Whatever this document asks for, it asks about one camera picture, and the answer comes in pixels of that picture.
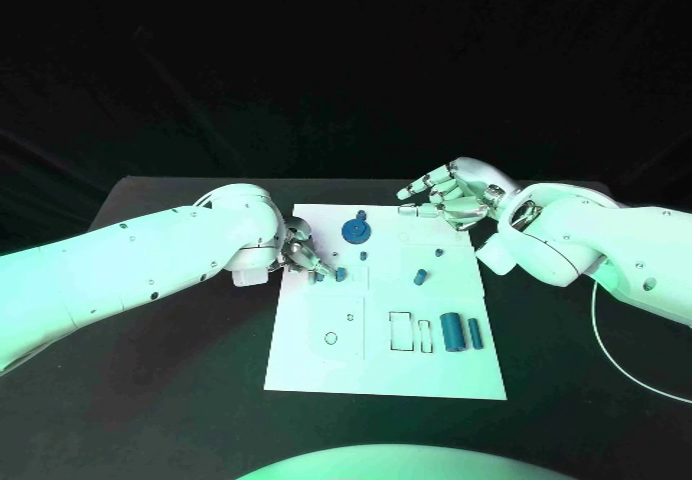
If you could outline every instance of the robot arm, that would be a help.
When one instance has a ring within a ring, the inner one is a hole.
[[[265,283],[281,266],[332,275],[309,246],[303,253],[313,253],[312,263],[291,258],[291,246],[309,241],[309,231],[297,234],[284,227],[267,191],[235,184],[195,206],[0,257],[0,372],[78,328],[206,281],[222,269],[237,286]]]
[[[427,187],[433,203],[404,205],[400,213],[441,216],[460,231],[495,218],[498,233],[476,252],[495,273],[519,265],[561,287],[587,274],[619,300],[692,325],[692,215],[627,208],[573,185],[541,183],[521,190],[492,166],[466,158],[417,180],[400,199]]]

